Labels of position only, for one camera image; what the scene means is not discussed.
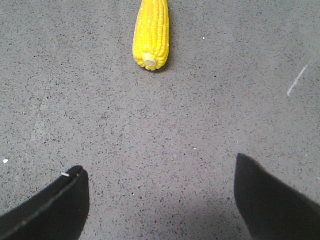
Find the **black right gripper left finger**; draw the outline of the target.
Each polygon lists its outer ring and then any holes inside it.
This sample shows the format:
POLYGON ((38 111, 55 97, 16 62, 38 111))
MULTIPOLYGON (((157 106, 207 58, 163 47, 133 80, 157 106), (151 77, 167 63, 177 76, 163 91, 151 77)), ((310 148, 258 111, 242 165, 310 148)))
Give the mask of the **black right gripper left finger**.
POLYGON ((2 240, 77 240, 90 209, 88 173, 71 167, 45 189, 0 217, 2 240))

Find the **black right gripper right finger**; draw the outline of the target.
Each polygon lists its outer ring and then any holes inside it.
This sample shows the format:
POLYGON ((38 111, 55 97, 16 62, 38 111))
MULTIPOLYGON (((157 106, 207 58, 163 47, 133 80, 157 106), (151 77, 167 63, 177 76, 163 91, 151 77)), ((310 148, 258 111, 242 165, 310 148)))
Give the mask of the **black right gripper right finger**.
POLYGON ((318 240, 320 206, 238 153, 234 175, 236 206, 253 240, 318 240))

